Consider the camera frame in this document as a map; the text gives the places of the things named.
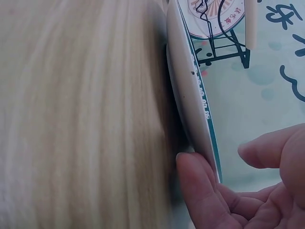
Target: blue handwritten character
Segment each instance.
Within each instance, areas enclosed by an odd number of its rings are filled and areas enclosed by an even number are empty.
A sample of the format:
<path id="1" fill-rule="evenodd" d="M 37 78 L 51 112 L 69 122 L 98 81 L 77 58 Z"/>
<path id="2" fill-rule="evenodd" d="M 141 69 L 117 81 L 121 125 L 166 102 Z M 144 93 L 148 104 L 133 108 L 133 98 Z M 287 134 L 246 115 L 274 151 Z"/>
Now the blue handwritten character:
<path id="1" fill-rule="evenodd" d="M 300 36 L 298 36 L 296 34 L 292 34 L 292 37 L 295 40 L 297 40 L 298 42 L 301 42 L 301 43 L 305 44 L 305 39 L 304 38 L 302 38 L 302 37 L 300 37 Z M 305 56 L 305 48 L 295 51 L 295 54 L 298 57 Z"/>
<path id="2" fill-rule="evenodd" d="M 296 15 L 299 20 L 303 21 L 303 18 L 296 11 L 293 4 L 290 4 L 290 6 L 278 4 L 275 6 L 275 9 L 270 6 L 267 6 L 267 9 L 272 12 L 272 13 L 266 14 L 267 20 L 270 22 L 273 22 L 273 23 L 281 22 L 284 30 L 288 29 L 287 23 L 293 25 L 293 22 L 290 20 L 290 18 L 293 17 L 294 15 Z M 284 13 L 282 11 L 283 9 L 290 10 L 291 12 Z"/>

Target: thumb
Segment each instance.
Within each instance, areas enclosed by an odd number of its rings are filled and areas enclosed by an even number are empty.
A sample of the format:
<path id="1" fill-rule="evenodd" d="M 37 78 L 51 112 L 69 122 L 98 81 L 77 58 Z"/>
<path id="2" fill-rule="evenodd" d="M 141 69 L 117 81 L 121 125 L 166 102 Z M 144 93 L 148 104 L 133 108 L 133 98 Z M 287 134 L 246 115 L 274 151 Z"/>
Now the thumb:
<path id="1" fill-rule="evenodd" d="M 238 149 L 256 168 L 280 168 L 280 175 L 297 205 L 305 209 L 305 124 L 258 137 Z"/>

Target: human hand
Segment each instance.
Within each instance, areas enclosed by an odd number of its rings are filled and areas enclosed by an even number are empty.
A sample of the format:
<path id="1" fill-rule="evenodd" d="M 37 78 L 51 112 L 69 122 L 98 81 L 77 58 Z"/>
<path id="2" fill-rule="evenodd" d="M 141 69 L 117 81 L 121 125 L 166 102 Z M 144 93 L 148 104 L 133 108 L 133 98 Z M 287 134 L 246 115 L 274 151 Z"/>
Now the human hand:
<path id="1" fill-rule="evenodd" d="M 282 182 L 235 193 L 217 184 L 197 153 L 179 154 L 181 190 L 197 229 L 305 229 L 305 124 L 275 131 L 239 147 L 256 168 L 280 168 Z"/>

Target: pink dot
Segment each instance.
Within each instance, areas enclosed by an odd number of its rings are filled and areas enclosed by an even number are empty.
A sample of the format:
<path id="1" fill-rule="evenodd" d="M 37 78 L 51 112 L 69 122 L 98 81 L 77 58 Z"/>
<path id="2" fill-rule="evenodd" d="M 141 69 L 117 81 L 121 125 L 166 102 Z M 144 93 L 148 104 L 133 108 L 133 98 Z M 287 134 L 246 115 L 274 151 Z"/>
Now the pink dot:
<path id="1" fill-rule="evenodd" d="M 201 75 L 202 75 L 203 77 L 206 77 L 206 76 L 208 75 L 208 72 L 207 72 L 206 70 L 204 70 L 204 71 L 201 72 Z"/>

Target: fingernail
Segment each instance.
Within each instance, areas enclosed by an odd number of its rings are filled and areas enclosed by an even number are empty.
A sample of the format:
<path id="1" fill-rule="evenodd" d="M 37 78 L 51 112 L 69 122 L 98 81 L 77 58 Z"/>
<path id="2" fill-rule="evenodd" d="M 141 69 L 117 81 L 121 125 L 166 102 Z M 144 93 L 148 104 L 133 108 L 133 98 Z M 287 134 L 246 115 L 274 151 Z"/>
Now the fingernail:
<path id="1" fill-rule="evenodd" d="M 178 153 L 178 154 L 176 155 L 176 161 L 177 161 L 178 157 L 179 157 L 181 154 L 185 154 L 185 153 Z"/>

